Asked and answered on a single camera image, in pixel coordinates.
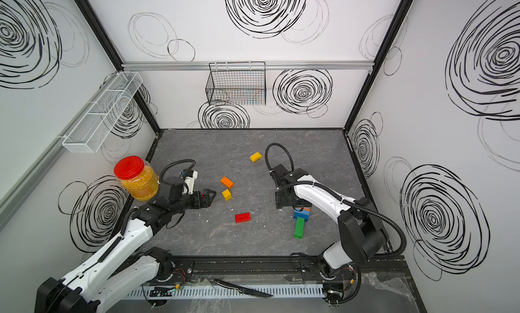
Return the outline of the green tall lego brick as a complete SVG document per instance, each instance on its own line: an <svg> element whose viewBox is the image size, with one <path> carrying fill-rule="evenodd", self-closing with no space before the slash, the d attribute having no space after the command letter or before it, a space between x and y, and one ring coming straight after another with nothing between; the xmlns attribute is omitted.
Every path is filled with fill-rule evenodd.
<svg viewBox="0 0 520 313"><path fill-rule="evenodd" d="M305 219L304 218L300 218L298 217L296 219L296 225L295 225L295 238L296 239L302 239L303 238L303 232L304 232L304 228L305 228Z"/></svg>

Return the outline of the light blue lego brick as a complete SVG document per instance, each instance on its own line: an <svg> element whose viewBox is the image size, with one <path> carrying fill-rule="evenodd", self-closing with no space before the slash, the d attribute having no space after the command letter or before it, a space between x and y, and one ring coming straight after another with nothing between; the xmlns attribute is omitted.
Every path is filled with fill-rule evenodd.
<svg viewBox="0 0 520 313"><path fill-rule="evenodd" d="M307 210L301 210L301 211L297 211L295 210L293 212L293 218L295 219L303 219L304 221L308 221L309 218L310 218L310 211L307 211Z"/></svg>

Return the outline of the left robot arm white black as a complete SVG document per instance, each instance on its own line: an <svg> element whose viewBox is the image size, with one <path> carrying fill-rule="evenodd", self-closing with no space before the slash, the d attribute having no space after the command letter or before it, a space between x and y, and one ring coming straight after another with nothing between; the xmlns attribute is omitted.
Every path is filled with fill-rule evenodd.
<svg viewBox="0 0 520 313"><path fill-rule="evenodd" d="M121 230L77 268L57 280L47 279L37 290L35 312L106 312L135 288L149 281L186 277L172 255L157 247L149 249L127 268L121 265L135 250L188 209L211 206L216 192L205 189L173 200L155 200L131 210Z"/></svg>

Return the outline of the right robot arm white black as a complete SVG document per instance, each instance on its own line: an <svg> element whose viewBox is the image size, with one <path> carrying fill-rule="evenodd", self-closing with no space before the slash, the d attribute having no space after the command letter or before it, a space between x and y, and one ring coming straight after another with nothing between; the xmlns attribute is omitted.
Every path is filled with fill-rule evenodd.
<svg viewBox="0 0 520 313"><path fill-rule="evenodd" d="M325 249L318 259L321 275L332 279L349 264L365 264L386 244L387 233L379 214L367 198L338 194L314 179L275 183L277 192L288 195L296 206L316 207L338 226L340 241Z"/></svg>

